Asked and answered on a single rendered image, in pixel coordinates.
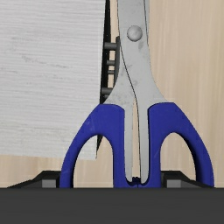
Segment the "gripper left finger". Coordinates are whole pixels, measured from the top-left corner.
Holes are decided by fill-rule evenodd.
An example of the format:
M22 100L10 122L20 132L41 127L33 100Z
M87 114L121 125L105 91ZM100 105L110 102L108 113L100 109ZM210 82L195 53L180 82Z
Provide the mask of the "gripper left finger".
M42 171L35 178L11 185L10 188L58 188L60 171Z

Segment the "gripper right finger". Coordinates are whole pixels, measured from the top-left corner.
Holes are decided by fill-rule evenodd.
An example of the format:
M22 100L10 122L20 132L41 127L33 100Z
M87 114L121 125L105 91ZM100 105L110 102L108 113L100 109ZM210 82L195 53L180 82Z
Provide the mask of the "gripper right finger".
M189 179L181 171L161 171L161 184L164 188L210 188L210 185Z

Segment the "blue handled scissors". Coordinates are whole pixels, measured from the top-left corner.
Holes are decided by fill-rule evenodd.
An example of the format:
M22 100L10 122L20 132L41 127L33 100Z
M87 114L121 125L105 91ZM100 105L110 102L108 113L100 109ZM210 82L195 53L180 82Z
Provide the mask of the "blue handled scissors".
M117 0L117 18L119 36L113 47L115 85L74 137L63 161L59 186L74 186L74 169L81 149L90 138L99 135L112 148L114 187L160 187L161 148L171 133L187 144L196 182L214 186L211 159L200 135L185 113L164 98L154 81L149 0Z

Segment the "cabinet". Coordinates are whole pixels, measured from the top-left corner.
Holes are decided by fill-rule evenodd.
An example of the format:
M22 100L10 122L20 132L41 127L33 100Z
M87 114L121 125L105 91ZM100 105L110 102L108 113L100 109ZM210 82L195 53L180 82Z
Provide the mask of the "cabinet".
M0 0L0 155L65 156L100 100L114 1Z

